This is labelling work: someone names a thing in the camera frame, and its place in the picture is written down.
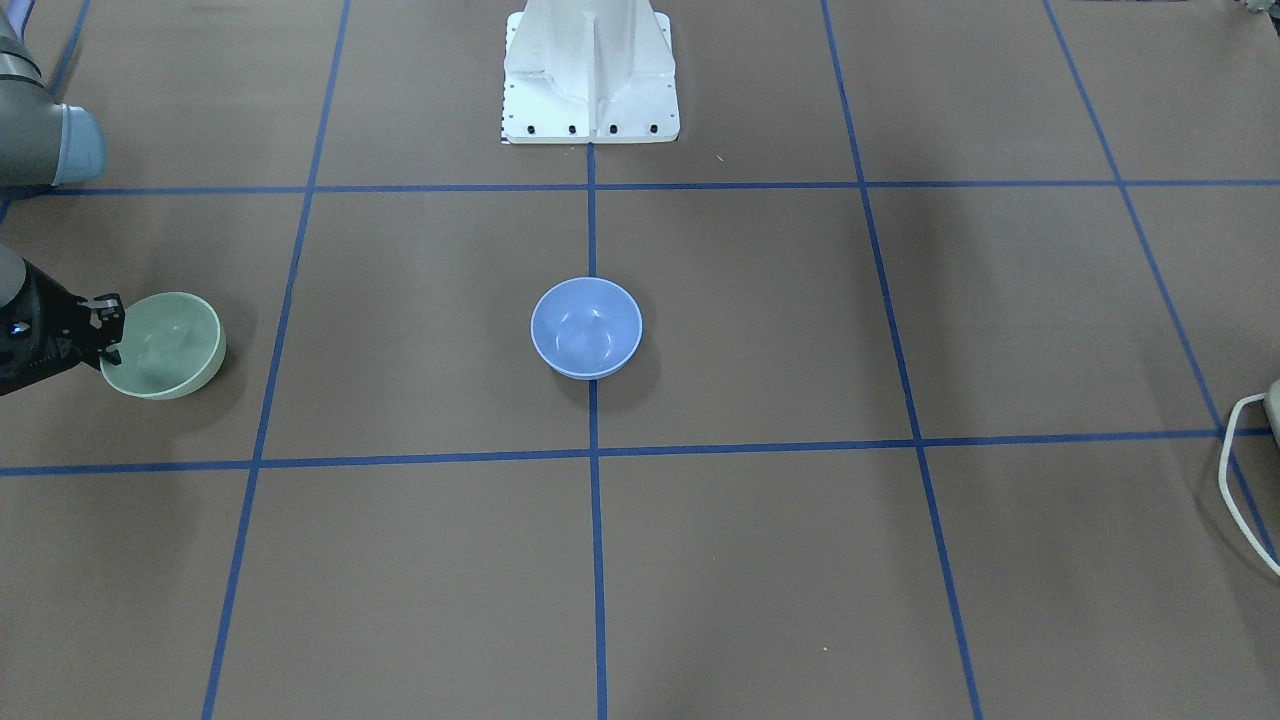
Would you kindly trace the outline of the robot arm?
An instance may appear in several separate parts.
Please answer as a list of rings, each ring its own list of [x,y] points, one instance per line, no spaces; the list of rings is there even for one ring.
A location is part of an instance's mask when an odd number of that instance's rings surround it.
[[[32,1],[6,1],[1,18],[1,184],[26,199],[97,179],[106,169],[99,120],[55,99],[26,45]],[[15,250],[1,249],[1,392],[10,395],[81,364],[116,365],[125,309],[118,293],[87,299]]]

